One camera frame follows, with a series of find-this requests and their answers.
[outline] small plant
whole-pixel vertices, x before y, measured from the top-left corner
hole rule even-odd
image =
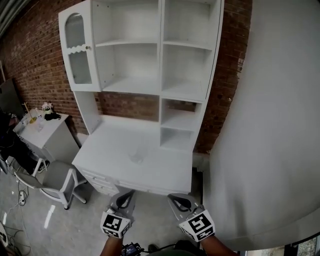
[[[52,103],[45,102],[42,105],[42,110],[43,111],[48,111],[48,110],[51,110],[53,107],[54,107],[54,105],[52,105]]]
[[[54,107],[54,105],[52,105],[52,103],[45,102],[42,105],[43,113],[45,115],[47,115],[47,114],[50,115],[51,113],[53,113],[53,107]]]

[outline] cable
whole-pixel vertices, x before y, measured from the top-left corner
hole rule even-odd
[[[14,207],[10,208],[9,211],[8,211],[8,213],[7,213],[6,215],[9,216],[10,211],[11,211],[13,208],[15,208],[18,204],[19,204],[19,202],[18,202]]]
[[[31,247],[30,239],[29,239],[29,236],[28,236],[28,233],[27,233],[27,229],[26,229],[26,226],[25,226],[25,220],[24,220],[24,215],[22,214],[22,207],[21,207],[21,205],[20,205],[20,212],[21,212],[22,225],[23,225],[23,228],[24,228],[24,232],[25,232],[26,238],[28,239],[29,244],[30,244],[30,251],[31,251],[32,255],[34,255],[34,252],[33,252],[32,247]]]
[[[29,197],[29,187],[26,186],[26,191],[27,191],[27,193],[26,193],[25,189],[20,190],[19,185],[20,185],[20,180],[18,181],[18,204],[20,206],[24,206],[26,204],[26,202],[27,202],[28,197]],[[22,200],[23,204],[20,203],[20,194],[21,193],[24,194],[24,199]]]

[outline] power strip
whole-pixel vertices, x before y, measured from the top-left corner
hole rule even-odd
[[[26,197],[25,197],[25,193],[23,191],[20,191],[19,194],[19,205],[24,206],[26,201],[25,201]]]

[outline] gray floor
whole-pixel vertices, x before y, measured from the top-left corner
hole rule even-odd
[[[65,210],[40,191],[29,189],[26,204],[16,206],[8,214],[18,202],[18,183],[13,175],[0,174],[0,220],[7,213],[6,226],[24,229],[25,225],[26,233],[18,234],[16,241],[30,244],[29,255],[33,256],[99,256],[107,240],[100,230],[100,221],[109,200],[110,197],[93,190],[87,204],[74,199],[70,209]],[[55,209],[45,228],[52,205]],[[124,236],[124,244],[139,243],[147,249],[152,243],[163,247],[188,239],[177,228],[166,196],[138,192],[133,216],[135,222]],[[23,253],[29,250],[19,244],[17,247]]]

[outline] brick wall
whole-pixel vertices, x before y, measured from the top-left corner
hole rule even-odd
[[[6,77],[15,79],[20,96],[31,108],[50,101],[57,112],[71,116],[67,122],[73,133],[88,134],[68,83],[58,23],[58,13],[79,2],[32,0],[0,39],[0,58]],[[217,67],[195,152],[208,153],[227,116],[245,59],[251,10],[252,0],[225,0]],[[159,100],[151,95],[99,92],[95,99],[105,115],[159,118]]]
[[[252,0],[224,0],[220,48],[195,152],[209,153],[227,117],[245,60]]]

